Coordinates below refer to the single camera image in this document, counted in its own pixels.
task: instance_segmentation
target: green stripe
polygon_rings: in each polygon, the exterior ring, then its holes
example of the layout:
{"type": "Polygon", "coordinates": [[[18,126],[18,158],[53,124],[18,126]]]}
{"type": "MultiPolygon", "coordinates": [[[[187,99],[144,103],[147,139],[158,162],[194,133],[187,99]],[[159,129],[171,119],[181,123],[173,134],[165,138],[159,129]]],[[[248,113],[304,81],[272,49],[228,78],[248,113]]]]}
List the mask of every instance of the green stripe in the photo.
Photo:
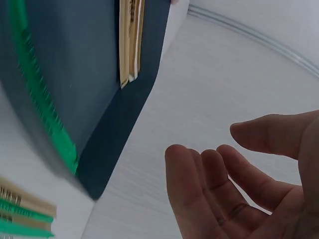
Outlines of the green stripe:
{"type": "Polygon", "coordinates": [[[76,147],[57,114],[37,64],[24,0],[8,1],[13,41],[26,88],[56,150],[69,170],[75,174],[78,166],[76,147]]]}
{"type": "Polygon", "coordinates": [[[26,218],[32,218],[34,220],[45,222],[45,223],[53,222],[53,217],[16,206],[3,199],[0,199],[0,210],[4,212],[9,212],[11,214],[17,214],[26,218]]]}
{"type": "Polygon", "coordinates": [[[25,237],[39,237],[39,238],[49,238],[54,235],[51,232],[30,228],[20,224],[11,223],[5,220],[0,219],[0,233],[7,235],[20,235],[25,237]]]}

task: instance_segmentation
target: book spine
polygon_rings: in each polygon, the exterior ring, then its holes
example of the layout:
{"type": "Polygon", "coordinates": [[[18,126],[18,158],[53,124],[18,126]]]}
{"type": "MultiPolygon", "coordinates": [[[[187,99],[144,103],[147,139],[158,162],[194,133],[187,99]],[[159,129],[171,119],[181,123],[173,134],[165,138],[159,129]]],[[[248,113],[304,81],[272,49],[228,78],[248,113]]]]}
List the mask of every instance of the book spine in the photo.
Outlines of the book spine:
{"type": "Polygon", "coordinates": [[[32,211],[56,217],[56,206],[27,193],[2,177],[0,177],[0,199],[32,211]]]}
{"type": "Polygon", "coordinates": [[[50,223],[39,222],[39,221],[32,220],[30,218],[21,217],[14,214],[0,212],[0,219],[9,223],[16,223],[16,224],[27,226],[30,228],[38,228],[48,232],[51,231],[50,223]]]}
{"type": "Polygon", "coordinates": [[[120,0],[120,17],[119,17],[119,65],[120,65],[120,84],[121,89],[129,82],[129,19],[130,2],[120,0]]]}
{"type": "Polygon", "coordinates": [[[75,174],[78,157],[75,144],[68,135],[51,100],[31,41],[24,0],[8,1],[12,40],[26,89],[52,144],[68,169],[75,174]]]}
{"type": "Polygon", "coordinates": [[[49,238],[53,237],[54,235],[52,232],[37,229],[37,228],[30,228],[27,226],[19,225],[16,223],[8,222],[5,220],[0,219],[0,234],[3,234],[3,238],[5,239],[8,236],[14,236],[15,239],[20,236],[24,237],[40,237],[40,238],[49,238]]]}
{"type": "Polygon", "coordinates": [[[26,208],[18,207],[3,199],[0,199],[0,211],[3,211],[8,214],[16,214],[16,215],[27,217],[27,218],[32,218],[36,221],[41,221],[46,223],[53,222],[53,217],[50,217],[41,213],[37,213],[31,210],[28,210],[26,208]]]}
{"type": "Polygon", "coordinates": [[[130,74],[130,29],[131,29],[131,7],[132,1],[125,1],[125,37],[124,37],[124,61],[125,61],[125,75],[127,76],[126,81],[129,81],[130,74]]]}

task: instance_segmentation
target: hand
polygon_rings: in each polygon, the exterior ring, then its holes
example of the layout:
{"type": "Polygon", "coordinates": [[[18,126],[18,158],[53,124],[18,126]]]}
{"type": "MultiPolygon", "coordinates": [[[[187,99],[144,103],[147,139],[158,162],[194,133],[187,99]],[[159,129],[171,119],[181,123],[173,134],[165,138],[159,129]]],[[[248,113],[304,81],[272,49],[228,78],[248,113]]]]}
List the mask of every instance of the hand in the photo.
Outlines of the hand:
{"type": "Polygon", "coordinates": [[[237,123],[233,138],[252,151],[298,160],[302,186],[275,181],[236,149],[165,153],[167,191],[184,239],[318,239],[319,111],[237,123]],[[268,215],[246,202],[230,176],[268,215]]]}

